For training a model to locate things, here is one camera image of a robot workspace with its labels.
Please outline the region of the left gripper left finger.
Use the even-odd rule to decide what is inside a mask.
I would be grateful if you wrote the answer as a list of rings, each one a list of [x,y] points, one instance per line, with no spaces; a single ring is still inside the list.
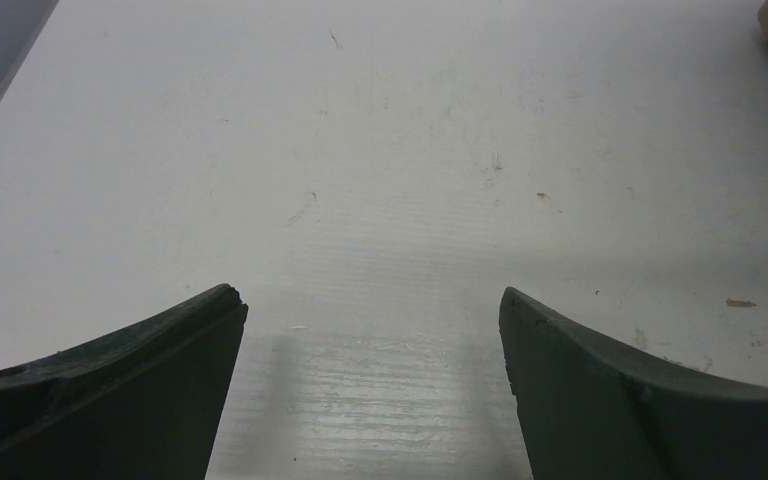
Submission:
[[[0,479],[202,479],[248,313],[217,285],[0,370]]]

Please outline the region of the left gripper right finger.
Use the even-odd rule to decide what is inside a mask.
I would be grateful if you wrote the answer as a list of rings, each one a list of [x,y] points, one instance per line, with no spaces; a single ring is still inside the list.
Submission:
[[[499,329],[537,479],[768,479],[768,387],[684,367],[515,288]]]

